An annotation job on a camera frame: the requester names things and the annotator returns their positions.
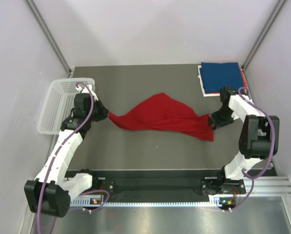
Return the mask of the aluminium frame post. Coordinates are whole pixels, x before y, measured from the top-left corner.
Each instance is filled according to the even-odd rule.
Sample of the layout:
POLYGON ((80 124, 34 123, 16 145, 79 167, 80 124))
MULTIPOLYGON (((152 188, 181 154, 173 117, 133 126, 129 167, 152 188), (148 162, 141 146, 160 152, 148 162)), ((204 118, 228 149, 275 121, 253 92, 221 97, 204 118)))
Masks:
POLYGON ((288 0, 278 0, 276 2, 275 7, 272 9, 270 16, 267 18, 267 21, 264 23, 264 26, 262 27, 261 32, 259 33, 255 43, 253 44, 249 54, 247 55, 243 65, 242 65, 243 70, 246 70, 247 67, 250 65, 255 54, 258 52, 260 46, 264 42, 269 31, 271 30, 272 26, 275 24, 275 21, 279 17, 281 11, 284 9, 287 2, 288 2, 288 0))
POLYGON ((55 38, 53 37, 53 34, 51 33, 50 29, 48 28, 45 20, 43 19, 38 7, 36 6, 35 2, 33 0, 24 0, 25 4, 33 14, 35 20, 37 21, 39 27, 41 28, 44 36, 48 40, 51 48, 53 49, 55 55, 57 56, 58 60, 60 61, 63 69, 65 70, 68 77, 72 74, 72 69, 68 65, 65 57, 63 56, 63 53, 61 52, 55 38))

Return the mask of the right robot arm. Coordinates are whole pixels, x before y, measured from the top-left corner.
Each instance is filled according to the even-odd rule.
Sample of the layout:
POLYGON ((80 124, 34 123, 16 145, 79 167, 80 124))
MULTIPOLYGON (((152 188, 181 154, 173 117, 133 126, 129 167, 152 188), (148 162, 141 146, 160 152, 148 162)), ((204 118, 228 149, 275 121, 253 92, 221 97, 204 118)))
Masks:
POLYGON ((234 123, 240 119, 243 123, 238 142, 239 151, 233 160, 217 174, 217 180, 211 190, 215 193, 241 191, 243 178, 251 178, 248 172, 254 165, 265 160, 269 166, 272 157, 277 154, 280 119, 266 114, 248 97, 248 89, 234 89, 225 86, 219 91, 221 108, 212 113, 209 125, 213 130, 234 123))

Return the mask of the folded orange t-shirt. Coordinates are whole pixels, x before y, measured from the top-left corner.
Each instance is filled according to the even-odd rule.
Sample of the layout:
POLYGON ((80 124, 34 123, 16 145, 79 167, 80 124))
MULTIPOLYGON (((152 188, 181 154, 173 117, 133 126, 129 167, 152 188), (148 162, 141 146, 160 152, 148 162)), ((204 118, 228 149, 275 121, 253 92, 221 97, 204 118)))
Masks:
POLYGON ((244 72, 243 72, 242 69, 240 69, 240 73, 241 73, 241 77, 242 77, 242 80, 243 80, 243 86, 244 86, 245 88, 247 88, 247 87, 248 87, 248 85, 247 85, 247 81, 246 81, 246 79, 245 79, 245 75, 244 75, 244 72))

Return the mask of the left aluminium frame post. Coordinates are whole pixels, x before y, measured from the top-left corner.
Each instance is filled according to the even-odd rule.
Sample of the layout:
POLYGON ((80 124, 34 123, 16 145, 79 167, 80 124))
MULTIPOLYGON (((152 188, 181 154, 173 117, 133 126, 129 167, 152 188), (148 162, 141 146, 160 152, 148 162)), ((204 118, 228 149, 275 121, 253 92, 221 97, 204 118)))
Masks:
POLYGON ((63 69, 65 70, 68 77, 72 74, 72 69, 68 65, 65 57, 63 56, 63 53, 61 52, 55 38, 53 37, 53 34, 51 33, 50 29, 48 28, 45 20, 43 19, 38 7, 36 6, 35 2, 33 0, 24 0, 25 4, 33 14, 35 20, 37 21, 39 27, 41 28, 44 36, 48 40, 51 48, 53 49, 55 55, 57 56, 58 60, 60 61, 63 69))

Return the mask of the red t-shirt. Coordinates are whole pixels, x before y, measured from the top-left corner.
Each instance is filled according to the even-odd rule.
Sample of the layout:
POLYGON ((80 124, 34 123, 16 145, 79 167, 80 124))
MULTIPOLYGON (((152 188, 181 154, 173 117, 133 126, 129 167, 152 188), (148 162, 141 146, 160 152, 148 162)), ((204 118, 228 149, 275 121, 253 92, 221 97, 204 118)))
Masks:
POLYGON ((199 116, 191 107, 165 93, 149 97, 124 115, 110 113, 109 119, 124 130, 174 131, 200 140, 214 139, 208 114, 199 116))

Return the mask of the right aluminium frame post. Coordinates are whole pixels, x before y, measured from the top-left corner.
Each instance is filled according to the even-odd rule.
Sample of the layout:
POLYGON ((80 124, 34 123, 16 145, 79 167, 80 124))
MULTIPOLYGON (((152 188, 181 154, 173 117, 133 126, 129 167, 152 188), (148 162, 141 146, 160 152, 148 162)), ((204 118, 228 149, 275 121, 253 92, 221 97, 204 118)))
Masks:
POLYGON ((269 31, 271 30, 272 26, 275 24, 275 21, 279 17, 281 11, 284 9, 287 2, 288 2, 288 0, 278 0, 276 2, 275 7, 272 9, 270 16, 267 18, 267 21, 264 23, 264 26, 262 27, 261 32, 259 33, 255 43, 253 44, 249 54, 247 55, 243 65, 242 65, 243 70, 246 70, 247 67, 250 65, 255 54, 258 52, 260 46, 264 42, 269 31))

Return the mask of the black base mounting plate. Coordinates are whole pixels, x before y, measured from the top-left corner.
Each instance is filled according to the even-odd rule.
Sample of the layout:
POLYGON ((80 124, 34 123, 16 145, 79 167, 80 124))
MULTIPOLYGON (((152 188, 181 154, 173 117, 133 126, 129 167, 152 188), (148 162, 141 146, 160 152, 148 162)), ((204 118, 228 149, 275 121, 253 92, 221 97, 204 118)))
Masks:
POLYGON ((121 191, 166 191, 191 189, 198 194, 246 192, 244 180, 231 180, 221 170, 92 170, 102 188, 121 191))

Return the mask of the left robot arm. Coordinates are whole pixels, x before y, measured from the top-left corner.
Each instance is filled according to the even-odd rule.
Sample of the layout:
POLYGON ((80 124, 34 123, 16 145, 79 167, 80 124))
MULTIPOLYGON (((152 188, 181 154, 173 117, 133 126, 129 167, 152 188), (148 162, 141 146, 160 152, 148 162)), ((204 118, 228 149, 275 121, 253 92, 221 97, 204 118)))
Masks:
POLYGON ((46 164, 33 180, 26 181, 24 192, 31 212, 64 217, 70 203, 84 191, 95 193, 100 182, 88 169, 66 179, 65 174, 76 149, 83 142, 93 121, 104 120, 108 111, 93 91, 74 97, 71 114, 63 121, 58 140, 46 164))

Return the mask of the white plastic basket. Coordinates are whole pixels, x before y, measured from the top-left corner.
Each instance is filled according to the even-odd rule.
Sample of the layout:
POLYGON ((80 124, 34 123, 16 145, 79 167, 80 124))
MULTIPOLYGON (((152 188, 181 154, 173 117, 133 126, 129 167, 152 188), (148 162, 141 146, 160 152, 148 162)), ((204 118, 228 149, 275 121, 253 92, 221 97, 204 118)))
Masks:
POLYGON ((95 90, 95 81, 92 78, 63 78, 54 80, 48 89, 40 117, 37 132, 46 135, 57 135, 62 122, 74 108, 74 97, 78 82, 84 82, 95 90))

